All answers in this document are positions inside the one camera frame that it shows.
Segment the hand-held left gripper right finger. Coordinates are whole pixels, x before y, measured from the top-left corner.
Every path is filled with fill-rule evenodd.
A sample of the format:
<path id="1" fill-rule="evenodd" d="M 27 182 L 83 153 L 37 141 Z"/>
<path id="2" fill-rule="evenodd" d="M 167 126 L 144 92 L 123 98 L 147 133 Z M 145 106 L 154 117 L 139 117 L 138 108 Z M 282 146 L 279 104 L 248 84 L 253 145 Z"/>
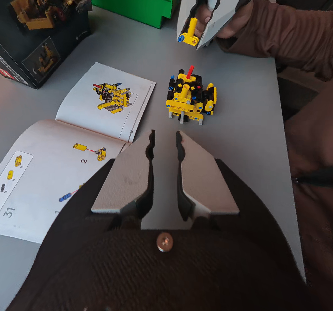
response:
<path id="1" fill-rule="evenodd" d="M 182 131 L 176 133 L 176 146 L 177 202 L 182 219 L 239 214 L 214 157 Z"/>

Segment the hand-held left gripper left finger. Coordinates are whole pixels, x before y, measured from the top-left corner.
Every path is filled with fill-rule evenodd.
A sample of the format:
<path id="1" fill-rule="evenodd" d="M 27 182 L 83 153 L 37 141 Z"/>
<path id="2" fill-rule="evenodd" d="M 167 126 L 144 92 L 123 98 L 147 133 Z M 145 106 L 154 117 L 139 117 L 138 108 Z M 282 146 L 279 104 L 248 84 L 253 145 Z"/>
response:
<path id="1" fill-rule="evenodd" d="M 155 131 L 144 133 L 115 159 L 91 208 L 142 219 L 153 205 Z"/>

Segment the yellow lego tube connector piece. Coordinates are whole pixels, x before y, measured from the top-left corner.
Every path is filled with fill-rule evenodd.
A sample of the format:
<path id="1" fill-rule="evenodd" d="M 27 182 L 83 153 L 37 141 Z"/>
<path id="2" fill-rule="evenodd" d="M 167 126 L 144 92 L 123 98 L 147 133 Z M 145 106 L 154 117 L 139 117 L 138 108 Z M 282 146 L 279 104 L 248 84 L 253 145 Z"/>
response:
<path id="1" fill-rule="evenodd" d="M 190 19 L 188 31 L 182 33 L 178 37 L 177 39 L 178 42 L 184 42 L 194 47 L 197 46 L 199 38 L 194 35 L 197 21 L 198 21 L 197 18 Z"/>

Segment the yellow black lego model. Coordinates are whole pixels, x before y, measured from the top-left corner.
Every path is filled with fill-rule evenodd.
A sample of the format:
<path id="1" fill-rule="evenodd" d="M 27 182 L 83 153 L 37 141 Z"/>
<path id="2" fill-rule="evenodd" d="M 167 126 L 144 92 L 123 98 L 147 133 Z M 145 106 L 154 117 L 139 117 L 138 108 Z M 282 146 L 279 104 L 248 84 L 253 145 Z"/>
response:
<path id="1" fill-rule="evenodd" d="M 188 72 L 179 70 L 177 77 L 171 76 L 166 108 L 169 118 L 178 117 L 180 124 L 194 120 L 203 124 L 205 115 L 213 115 L 217 102 L 217 88 L 213 83 L 204 88 L 202 76 L 193 74 L 194 66 Z"/>

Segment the lego instruction booklet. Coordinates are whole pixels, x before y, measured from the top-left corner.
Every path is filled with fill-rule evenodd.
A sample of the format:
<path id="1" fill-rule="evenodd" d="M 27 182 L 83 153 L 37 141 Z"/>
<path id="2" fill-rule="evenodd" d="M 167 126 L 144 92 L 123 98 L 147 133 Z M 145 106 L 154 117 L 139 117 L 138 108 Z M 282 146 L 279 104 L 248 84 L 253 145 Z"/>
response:
<path id="1" fill-rule="evenodd" d="M 78 189 L 133 142 L 155 85 L 95 63 L 55 120 L 30 126 L 1 162 L 1 235 L 42 243 Z"/>

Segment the black lego set box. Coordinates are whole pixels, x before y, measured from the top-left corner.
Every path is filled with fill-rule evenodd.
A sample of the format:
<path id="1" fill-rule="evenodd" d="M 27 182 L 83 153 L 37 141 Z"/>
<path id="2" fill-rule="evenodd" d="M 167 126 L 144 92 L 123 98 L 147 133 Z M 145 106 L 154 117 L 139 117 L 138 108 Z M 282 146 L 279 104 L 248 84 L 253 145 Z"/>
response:
<path id="1" fill-rule="evenodd" d="M 0 0 L 1 74 L 39 89 L 91 34 L 91 0 Z"/>

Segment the person's right hand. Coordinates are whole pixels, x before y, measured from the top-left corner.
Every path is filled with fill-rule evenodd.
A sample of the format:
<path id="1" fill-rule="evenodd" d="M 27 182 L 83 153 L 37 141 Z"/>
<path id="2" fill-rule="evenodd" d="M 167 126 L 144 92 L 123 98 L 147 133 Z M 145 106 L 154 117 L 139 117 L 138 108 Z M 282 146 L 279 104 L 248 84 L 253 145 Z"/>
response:
<path id="1" fill-rule="evenodd" d="M 253 10 L 253 0 L 247 5 L 239 8 L 234 14 L 232 20 L 216 34 L 217 38 L 228 39 L 237 34 L 248 23 Z M 211 11 L 206 4 L 202 4 L 196 12 L 195 17 L 198 19 L 194 35 L 200 38 L 204 31 L 205 25 L 210 20 Z"/>

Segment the person's brown clothing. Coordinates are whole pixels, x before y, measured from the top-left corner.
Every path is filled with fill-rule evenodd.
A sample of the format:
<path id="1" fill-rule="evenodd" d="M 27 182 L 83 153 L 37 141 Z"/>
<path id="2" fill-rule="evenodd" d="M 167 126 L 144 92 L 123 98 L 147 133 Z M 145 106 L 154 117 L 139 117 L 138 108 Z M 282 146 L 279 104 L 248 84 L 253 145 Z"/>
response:
<path id="1" fill-rule="evenodd" d="M 312 286 L 332 294 L 333 92 L 320 92 L 285 124 L 305 265 Z"/>

